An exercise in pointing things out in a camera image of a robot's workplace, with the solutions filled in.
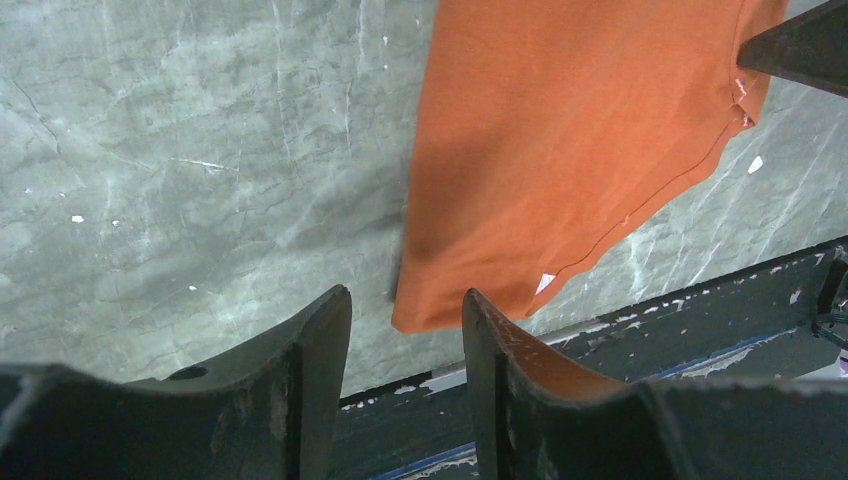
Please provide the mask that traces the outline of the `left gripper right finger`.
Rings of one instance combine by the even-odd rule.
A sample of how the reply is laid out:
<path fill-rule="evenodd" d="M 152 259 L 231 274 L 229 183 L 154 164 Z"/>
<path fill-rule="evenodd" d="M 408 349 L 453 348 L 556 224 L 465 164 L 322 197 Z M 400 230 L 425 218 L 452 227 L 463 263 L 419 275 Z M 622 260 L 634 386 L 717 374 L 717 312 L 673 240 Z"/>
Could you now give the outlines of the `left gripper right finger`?
<path fill-rule="evenodd" d="M 717 378 L 625 383 L 466 293 L 462 331 L 483 479 L 843 479 L 847 385 Z"/>

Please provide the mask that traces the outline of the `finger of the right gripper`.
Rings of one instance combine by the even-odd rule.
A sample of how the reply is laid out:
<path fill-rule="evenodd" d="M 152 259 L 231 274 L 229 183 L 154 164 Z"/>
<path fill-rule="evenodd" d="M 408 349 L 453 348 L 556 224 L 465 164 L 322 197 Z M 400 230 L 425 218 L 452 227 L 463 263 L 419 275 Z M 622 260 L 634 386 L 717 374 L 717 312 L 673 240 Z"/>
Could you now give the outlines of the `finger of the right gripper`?
<path fill-rule="evenodd" d="M 752 37 L 737 65 L 845 98 L 847 1 L 826 1 Z"/>

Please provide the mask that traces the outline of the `orange cream underwear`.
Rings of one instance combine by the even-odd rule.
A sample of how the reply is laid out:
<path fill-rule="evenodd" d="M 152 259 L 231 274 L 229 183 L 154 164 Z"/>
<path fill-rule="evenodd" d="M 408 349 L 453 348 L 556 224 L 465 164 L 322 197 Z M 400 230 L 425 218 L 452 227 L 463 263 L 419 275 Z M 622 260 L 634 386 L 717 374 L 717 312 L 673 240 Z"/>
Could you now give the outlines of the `orange cream underwear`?
<path fill-rule="evenodd" d="M 784 1 L 443 1 L 410 166 L 391 322 L 456 328 L 465 293 L 511 319 L 708 178 L 756 125 L 742 44 Z"/>

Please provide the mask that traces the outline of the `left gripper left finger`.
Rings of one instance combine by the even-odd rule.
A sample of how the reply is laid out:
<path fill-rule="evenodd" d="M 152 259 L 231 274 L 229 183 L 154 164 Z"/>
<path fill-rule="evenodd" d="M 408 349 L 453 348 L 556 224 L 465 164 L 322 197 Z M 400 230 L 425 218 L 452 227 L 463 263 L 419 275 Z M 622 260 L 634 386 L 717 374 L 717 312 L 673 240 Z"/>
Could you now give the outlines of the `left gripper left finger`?
<path fill-rule="evenodd" d="M 165 379 L 1 367 L 5 479 L 323 479 L 352 323 L 330 288 L 267 331 Z"/>

